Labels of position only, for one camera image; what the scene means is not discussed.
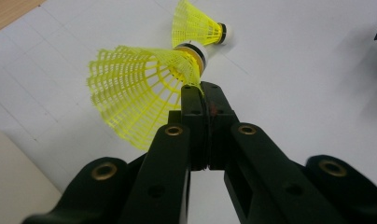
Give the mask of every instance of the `wooden floor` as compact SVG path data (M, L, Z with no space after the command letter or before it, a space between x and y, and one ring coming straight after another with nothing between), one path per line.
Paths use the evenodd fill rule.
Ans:
M45 0L0 0L0 30Z

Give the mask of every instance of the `large yellow shuttlecock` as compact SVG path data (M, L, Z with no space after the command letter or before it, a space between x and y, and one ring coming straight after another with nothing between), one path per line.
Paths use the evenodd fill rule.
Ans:
M172 45L195 40L203 45L227 44L232 39L228 24L215 22L187 0L177 4L172 24Z
M206 59L206 50L195 41L173 50L102 49L90 62L91 100L118 136L148 150L169 110L180 109L181 87L200 88Z

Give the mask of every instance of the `white surface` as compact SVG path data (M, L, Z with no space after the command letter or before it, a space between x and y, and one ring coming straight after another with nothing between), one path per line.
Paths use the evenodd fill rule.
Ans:
M22 223L46 213L61 193L43 173L0 132L0 224Z
M64 189L89 161L140 154L103 124L85 86L96 50L171 47L177 0L48 0L0 32L0 130ZM211 0L230 24L203 80L298 163L347 161L377 185L377 0ZM193 174L189 223L237 223L222 174Z

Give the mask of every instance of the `black band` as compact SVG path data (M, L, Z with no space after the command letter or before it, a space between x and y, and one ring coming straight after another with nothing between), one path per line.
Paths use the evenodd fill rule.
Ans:
M205 59L205 55L203 55L202 51L201 51L199 48L195 47L194 45L192 45L192 44L190 44L190 43L182 43L182 44L179 44L179 45L177 46L177 48L178 48L178 47L186 47L186 48L189 48L189 49L194 50L194 51L198 54L198 56L200 56L200 58L201 58L201 60L202 60L202 63L203 63L203 70L205 69L205 67L206 67L206 59Z
M221 22L219 23L219 25L221 25L221 37L220 37L220 40L216 44L223 43L223 41L224 41L224 39L226 38L226 35L227 35L226 25L221 23Z

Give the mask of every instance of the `yellow shuttlecock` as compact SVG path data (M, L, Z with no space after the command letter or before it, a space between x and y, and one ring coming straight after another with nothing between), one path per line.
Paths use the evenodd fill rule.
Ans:
M173 47L186 40L225 45L231 39L232 29L228 24L213 21L187 0L179 1L172 25Z
M173 50L119 46L90 62L91 100L121 138L148 150L169 110L180 109L183 85L200 88L207 53L195 42Z

